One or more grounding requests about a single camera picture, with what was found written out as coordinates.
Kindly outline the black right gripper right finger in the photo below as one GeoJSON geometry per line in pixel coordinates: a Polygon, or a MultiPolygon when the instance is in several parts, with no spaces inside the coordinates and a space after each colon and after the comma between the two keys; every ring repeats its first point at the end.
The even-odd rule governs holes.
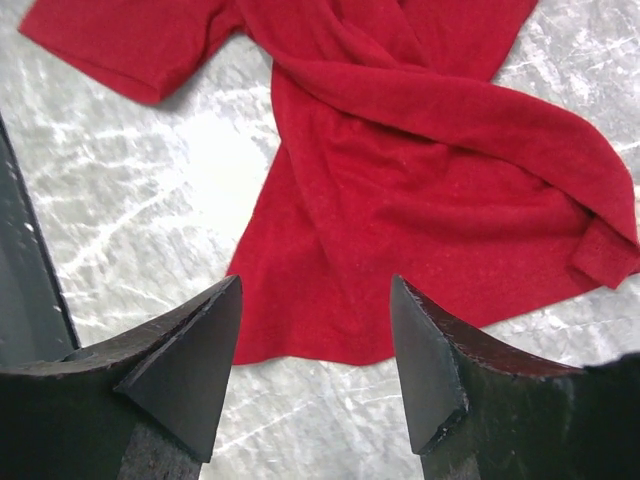
{"type": "Polygon", "coordinates": [[[570,367],[449,314],[401,277],[392,335],[427,479],[635,479],[639,357],[570,367]]]}

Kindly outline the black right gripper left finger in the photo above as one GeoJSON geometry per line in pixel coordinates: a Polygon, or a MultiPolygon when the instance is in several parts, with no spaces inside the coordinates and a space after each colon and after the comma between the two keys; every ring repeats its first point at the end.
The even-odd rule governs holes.
{"type": "Polygon", "coordinates": [[[242,317],[230,276],[62,360],[1,371],[5,479],[195,479],[211,460],[242,317]]]}

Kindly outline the red t shirt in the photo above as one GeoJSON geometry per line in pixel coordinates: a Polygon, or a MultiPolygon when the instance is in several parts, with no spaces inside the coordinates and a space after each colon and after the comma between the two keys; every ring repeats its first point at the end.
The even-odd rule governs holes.
{"type": "Polygon", "coordinates": [[[229,271],[238,365],[392,356],[400,275],[476,327],[639,270],[633,182],[587,121],[492,78],[531,1],[38,1],[23,35],[143,104],[233,34],[281,144],[229,271]]]}

